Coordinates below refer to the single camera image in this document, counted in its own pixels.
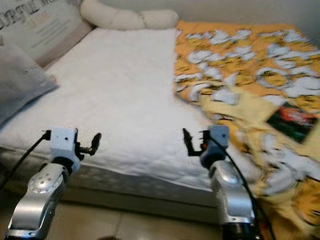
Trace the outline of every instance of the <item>gray pillow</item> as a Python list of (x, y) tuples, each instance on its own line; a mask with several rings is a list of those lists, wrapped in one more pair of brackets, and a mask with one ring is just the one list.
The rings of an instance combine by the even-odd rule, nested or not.
[(0, 46), (0, 125), (25, 104), (57, 87), (21, 49)]

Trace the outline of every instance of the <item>yellow blanket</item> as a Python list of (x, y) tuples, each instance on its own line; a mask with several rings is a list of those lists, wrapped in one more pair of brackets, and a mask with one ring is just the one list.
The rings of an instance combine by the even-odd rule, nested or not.
[(320, 51), (287, 24), (180, 21), (175, 53), (176, 94), (261, 168), (279, 239), (320, 237)]

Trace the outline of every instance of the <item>wall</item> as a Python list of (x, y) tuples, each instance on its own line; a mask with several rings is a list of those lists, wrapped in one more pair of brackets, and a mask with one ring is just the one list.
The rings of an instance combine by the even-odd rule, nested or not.
[(296, 25), (320, 46), (320, 0), (100, 0), (132, 10), (171, 8), (186, 21)]

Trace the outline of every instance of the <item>black cable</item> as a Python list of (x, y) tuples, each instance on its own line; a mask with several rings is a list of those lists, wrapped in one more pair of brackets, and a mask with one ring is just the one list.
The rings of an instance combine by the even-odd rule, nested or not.
[(223, 151), (223, 153), (230, 159), (231, 163), (234, 165), (235, 169), (237, 170), (237, 172), (239, 173), (240, 175), (240, 178), (243, 182), (243, 186), (245, 188), (245, 190), (248, 192), (249, 194), (249, 197), (252, 201), (252, 209), (253, 209), (253, 214), (255, 216), (255, 220), (257, 221), (257, 217), (258, 217), (258, 213), (257, 213), (257, 207), (259, 208), (261, 214), (262, 214), (262, 217), (264, 218), (265, 222), (266, 222), (266, 225), (267, 225), (267, 228), (269, 230), (269, 233), (270, 233), (270, 236), (273, 240), (276, 240), (276, 236), (274, 234), (274, 231), (272, 229), (272, 225), (267, 217), (267, 214), (265, 213), (265, 211), (262, 209), (262, 207), (260, 206), (260, 204), (256, 201), (254, 195), (252, 194), (249, 186), (248, 186), (248, 183), (247, 183), (247, 180), (245, 179), (245, 177), (242, 175), (240, 169), (238, 168), (237, 164), (235, 163), (235, 161), (233, 160), (233, 158), (229, 155), (229, 153), (227, 153), (227, 151), (225, 150), (225, 148), (220, 144), (220, 142), (218, 142), (216, 139), (214, 139), (211, 135), (209, 136), (210, 139)]
[(45, 131), (45, 134), (42, 135), (42, 137), (39, 138), (38, 141), (36, 141), (35, 144), (30, 147), (25, 154), (20, 158), (20, 160), (16, 163), (16, 165), (12, 168), (10, 173), (7, 175), (7, 177), (4, 179), (4, 181), (1, 183), (0, 191), (5, 187), (6, 183), (12, 178), (12, 176), (15, 174), (17, 168), (23, 163), (23, 161), (27, 158), (27, 156), (36, 148), (36, 146), (41, 143), (42, 140), (50, 140), (51, 131), (47, 130)]

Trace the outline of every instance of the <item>white pillow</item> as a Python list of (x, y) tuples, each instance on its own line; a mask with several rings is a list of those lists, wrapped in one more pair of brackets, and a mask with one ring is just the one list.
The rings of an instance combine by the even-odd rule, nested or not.
[(103, 29), (138, 30), (174, 28), (178, 14), (173, 10), (150, 10), (135, 12), (108, 6), (98, 0), (84, 0), (80, 6), (81, 16)]

